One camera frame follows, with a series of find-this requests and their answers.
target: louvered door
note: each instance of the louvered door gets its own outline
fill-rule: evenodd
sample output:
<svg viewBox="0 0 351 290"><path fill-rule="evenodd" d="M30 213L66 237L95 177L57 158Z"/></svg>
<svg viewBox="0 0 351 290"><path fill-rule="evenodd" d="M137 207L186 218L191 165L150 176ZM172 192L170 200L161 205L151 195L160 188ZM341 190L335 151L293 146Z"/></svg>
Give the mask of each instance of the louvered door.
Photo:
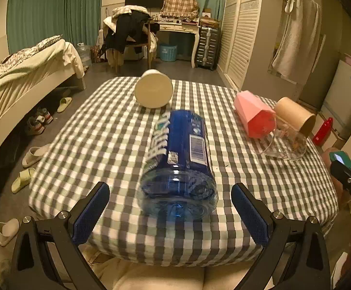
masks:
<svg viewBox="0 0 351 290"><path fill-rule="evenodd" d="M225 71L240 89L252 53L260 10L259 0L240 0L238 6L238 18L235 19L236 27L232 38L233 45L229 51L229 59L226 60Z"/></svg>
<svg viewBox="0 0 351 290"><path fill-rule="evenodd" d="M238 0L226 0L224 17L221 26L221 44L218 58L218 66L224 72L228 61L228 54L234 29L236 7Z"/></svg>

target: white towel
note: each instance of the white towel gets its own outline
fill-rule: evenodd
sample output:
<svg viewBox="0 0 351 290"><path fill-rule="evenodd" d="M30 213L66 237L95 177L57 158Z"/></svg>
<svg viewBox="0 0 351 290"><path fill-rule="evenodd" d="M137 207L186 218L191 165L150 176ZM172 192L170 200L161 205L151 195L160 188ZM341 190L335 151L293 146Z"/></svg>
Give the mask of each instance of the white towel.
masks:
<svg viewBox="0 0 351 290"><path fill-rule="evenodd" d="M272 66L287 79L305 84L318 49L322 14L313 0L293 0L293 4Z"/></svg>

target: checkered tablecloth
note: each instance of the checkered tablecloth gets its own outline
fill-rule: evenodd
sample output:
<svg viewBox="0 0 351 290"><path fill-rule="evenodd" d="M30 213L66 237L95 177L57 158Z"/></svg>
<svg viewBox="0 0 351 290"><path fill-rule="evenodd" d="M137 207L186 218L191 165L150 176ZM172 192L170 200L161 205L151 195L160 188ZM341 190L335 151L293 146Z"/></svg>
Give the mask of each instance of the checkered tablecloth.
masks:
<svg viewBox="0 0 351 290"><path fill-rule="evenodd" d="M89 242L126 260L163 266L229 264L258 254L260 248L231 203L230 190L237 182L271 211L300 220L315 215L324 232L330 229L337 198L310 139L298 161L257 155L233 109L234 90L173 81L169 105L151 110L136 102L136 81L118 77L105 82L56 136L30 185L29 205L40 216L70 210L104 181L110 186L110 202ZM153 124L170 109L190 109L206 121L219 201L216 211L203 220L160 222L141 215L137 203Z"/></svg>

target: suitcase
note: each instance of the suitcase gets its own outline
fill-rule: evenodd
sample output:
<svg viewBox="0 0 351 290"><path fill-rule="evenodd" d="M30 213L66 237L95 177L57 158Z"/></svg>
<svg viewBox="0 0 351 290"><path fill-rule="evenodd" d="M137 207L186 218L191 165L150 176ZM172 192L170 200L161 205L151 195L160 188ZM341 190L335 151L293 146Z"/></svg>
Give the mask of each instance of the suitcase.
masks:
<svg viewBox="0 0 351 290"><path fill-rule="evenodd" d="M200 39L196 53L196 62L213 70L219 41L219 29L201 26Z"/></svg>

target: screw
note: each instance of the screw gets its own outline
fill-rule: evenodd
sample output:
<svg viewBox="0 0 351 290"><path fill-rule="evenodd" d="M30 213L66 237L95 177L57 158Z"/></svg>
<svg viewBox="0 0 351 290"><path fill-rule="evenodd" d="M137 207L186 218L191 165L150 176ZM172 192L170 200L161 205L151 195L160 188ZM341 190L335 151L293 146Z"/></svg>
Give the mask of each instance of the screw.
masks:
<svg viewBox="0 0 351 290"><path fill-rule="evenodd" d="M310 217L309 217L309 220L310 220L310 222L312 222L313 224L317 224L317 223L318 223L318 219L317 219L316 217L314 217L314 216L310 216Z"/></svg>
<svg viewBox="0 0 351 290"><path fill-rule="evenodd" d="M59 212L59 218L60 219L65 219L67 217L68 217L68 212L67 211L63 210L63 211Z"/></svg>
<svg viewBox="0 0 351 290"><path fill-rule="evenodd" d="M273 215L273 217L275 217L276 219L282 219L283 216L284 216L283 213L282 213L281 211L278 211L278 210L277 210L277 211L274 211L272 215Z"/></svg>
<svg viewBox="0 0 351 290"><path fill-rule="evenodd" d="M22 222L24 224L27 224L28 222L30 222L32 220L32 217L31 216L25 216L24 219L22 220Z"/></svg>

